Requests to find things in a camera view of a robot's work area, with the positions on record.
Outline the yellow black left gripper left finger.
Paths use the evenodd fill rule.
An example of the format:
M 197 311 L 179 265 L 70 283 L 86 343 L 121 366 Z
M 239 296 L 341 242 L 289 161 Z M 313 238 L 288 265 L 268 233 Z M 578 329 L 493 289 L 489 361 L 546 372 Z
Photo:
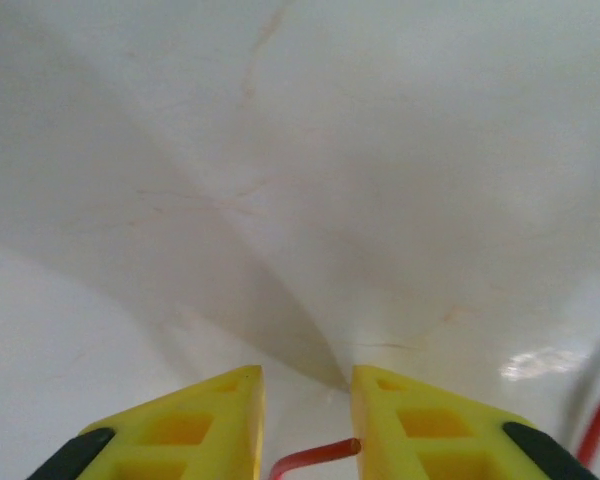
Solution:
M 257 479 L 264 375 L 243 366 L 96 421 L 37 469 L 40 479 Z

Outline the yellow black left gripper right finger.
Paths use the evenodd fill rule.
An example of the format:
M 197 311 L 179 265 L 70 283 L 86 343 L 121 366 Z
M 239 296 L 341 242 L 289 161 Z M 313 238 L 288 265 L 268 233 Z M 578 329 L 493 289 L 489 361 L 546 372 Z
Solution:
M 594 476 L 527 419 L 395 372 L 356 365 L 350 392 L 362 479 Z

